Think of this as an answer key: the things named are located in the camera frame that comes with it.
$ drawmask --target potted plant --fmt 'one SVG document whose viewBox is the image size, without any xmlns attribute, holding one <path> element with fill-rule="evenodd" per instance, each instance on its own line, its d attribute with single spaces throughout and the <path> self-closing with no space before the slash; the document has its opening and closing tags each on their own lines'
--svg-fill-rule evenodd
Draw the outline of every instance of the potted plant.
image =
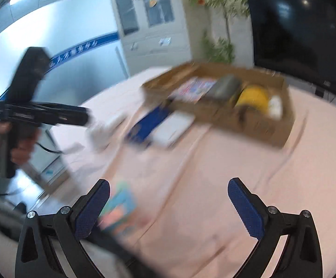
<svg viewBox="0 0 336 278">
<path fill-rule="evenodd" d="M 204 32 L 202 39 L 205 54 L 209 61 L 232 63 L 235 59 L 234 46 L 231 43 L 230 23 L 235 16 L 248 17 L 248 0 L 190 0 L 200 7 L 213 8 L 220 11 L 226 23 L 227 38 L 219 38 L 217 42 Z"/>
</svg>

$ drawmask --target silver bolt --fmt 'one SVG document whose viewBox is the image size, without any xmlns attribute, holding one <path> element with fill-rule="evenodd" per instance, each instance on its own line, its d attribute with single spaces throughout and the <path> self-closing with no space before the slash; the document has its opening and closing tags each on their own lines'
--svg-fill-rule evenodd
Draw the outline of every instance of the silver bolt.
<svg viewBox="0 0 336 278">
<path fill-rule="evenodd" d="M 307 217 L 307 218 L 311 217 L 311 212 L 309 212 L 308 210 L 303 210 L 302 214 L 303 214 L 304 217 Z"/>
<path fill-rule="evenodd" d="M 34 211 L 30 211 L 28 213 L 28 218 L 33 218 L 35 216 L 35 212 Z"/>
<path fill-rule="evenodd" d="M 275 206 L 270 206 L 268 210 L 271 214 L 276 214 L 279 212 L 279 210 Z"/>
<path fill-rule="evenodd" d="M 68 206 L 62 207 L 60 212 L 62 214 L 67 214 L 67 213 L 70 212 L 70 207 L 68 207 Z"/>
</svg>

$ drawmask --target cardboard box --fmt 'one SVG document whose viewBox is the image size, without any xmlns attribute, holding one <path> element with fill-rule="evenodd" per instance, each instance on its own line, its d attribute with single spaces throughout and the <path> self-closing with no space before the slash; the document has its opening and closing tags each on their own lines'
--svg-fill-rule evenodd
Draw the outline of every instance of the cardboard box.
<svg viewBox="0 0 336 278">
<path fill-rule="evenodd" d="M 173 90 L 179 88 L 192 77 L 211 77 L 219 79 L 234 74 L 247 84 L 265 86 L 273 95 L 282 99 L 283 116 L 273 120 L 256 111 L 247 111 L 240 118 L 235 102 L 220 104 L 200 99 L 196 104 L 175 100 L 169 104 L 173 110 L 182 110 L 195 114 L 196 120 L 210 122 L 213 125 L 245 134 L 276 147 L 283 147 L 288 140 L 294 124 L 293 105 L 288 85 L 279 74 L 269 74 L 258 69 L 245 69 L 217 63 L 186 63 L 148 81 L 142 85 L 146 102 L 158 103 L 168 98 Z"/>
</svg>

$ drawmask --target black screen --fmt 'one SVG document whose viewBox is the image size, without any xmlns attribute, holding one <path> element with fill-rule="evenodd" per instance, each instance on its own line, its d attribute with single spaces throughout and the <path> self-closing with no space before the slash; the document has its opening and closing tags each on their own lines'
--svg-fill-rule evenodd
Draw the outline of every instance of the black screen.
<svg viewBox="0 0 336 278">
<path fill-rule="evenodd" d="M 256 66 L 336 94 L 336 8 L 330 0 L 249 0 Z"/>
</svg>

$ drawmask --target cabinet door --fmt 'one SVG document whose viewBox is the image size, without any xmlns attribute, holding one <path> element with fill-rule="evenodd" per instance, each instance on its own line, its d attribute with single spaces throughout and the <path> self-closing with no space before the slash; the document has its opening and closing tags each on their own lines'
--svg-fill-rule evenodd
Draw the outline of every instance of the cabinet door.
<svg viewBox="0 0 336 278">
<path fill-rule="evenodd" d="M 115 18 L 122 37 L 140 30 L 140 23 L 132 0 L 112 0 Z"/>
<path fill-rule="evenodd" d="M 147 27 L 151 32 L 182 28 L 181 0 L 142 0 Z"/>
</svg>

